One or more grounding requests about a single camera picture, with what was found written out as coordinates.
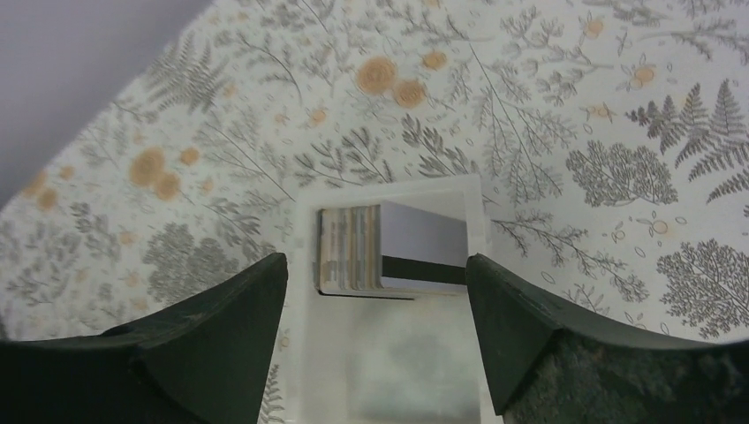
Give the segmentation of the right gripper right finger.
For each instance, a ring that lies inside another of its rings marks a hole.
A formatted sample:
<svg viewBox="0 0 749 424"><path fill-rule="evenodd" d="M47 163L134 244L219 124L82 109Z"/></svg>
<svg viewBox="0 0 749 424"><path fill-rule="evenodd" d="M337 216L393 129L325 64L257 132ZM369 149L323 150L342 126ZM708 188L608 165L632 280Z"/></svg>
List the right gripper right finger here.
<svg viewBox="0 0 749 424"><path fill-rule="evenodd" d="M495 414L506 423L745 423L748 344L596 314L476 254L465 277Z"/></svg>

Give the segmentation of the floral table mat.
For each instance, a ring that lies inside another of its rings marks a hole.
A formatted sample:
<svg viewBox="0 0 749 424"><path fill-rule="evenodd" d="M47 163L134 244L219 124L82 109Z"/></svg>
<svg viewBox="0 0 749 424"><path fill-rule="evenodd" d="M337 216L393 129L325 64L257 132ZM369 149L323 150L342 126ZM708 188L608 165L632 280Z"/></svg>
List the floral table mat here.
<svg viewBox="0 0 749 424"><path fill-rule="evenodd" d="M1 343L99 335L274 253L289 281L305 189L464 175L481 255L528 283L748 344L747 2L215 1L3 208ZM288 423L288 281L256 423Z"/></svg>

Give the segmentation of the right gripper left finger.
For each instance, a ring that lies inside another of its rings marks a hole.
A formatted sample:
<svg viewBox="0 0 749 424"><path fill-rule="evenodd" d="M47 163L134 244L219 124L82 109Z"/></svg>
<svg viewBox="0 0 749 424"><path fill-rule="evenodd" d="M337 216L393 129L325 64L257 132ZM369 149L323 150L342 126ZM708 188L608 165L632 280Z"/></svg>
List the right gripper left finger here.
<svg viewBox="0 0 749 424"><path fill-rule="evenodd" d="M95 336L1 343L4 423L256 423L288 281L271 254L223 283Z"/></svg>

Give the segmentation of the silver cards in box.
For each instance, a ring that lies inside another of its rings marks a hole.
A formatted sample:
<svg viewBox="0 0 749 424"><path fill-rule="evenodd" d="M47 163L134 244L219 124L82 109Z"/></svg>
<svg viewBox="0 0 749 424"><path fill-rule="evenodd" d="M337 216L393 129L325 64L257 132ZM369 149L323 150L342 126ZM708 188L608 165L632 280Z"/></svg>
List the silver cards in box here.
<svg viewBox="0 0 749 424"><path fill-rule="evenodd" d="M392 201L316 213L323 296L417 299L466 291L465 221Z"/></svg>

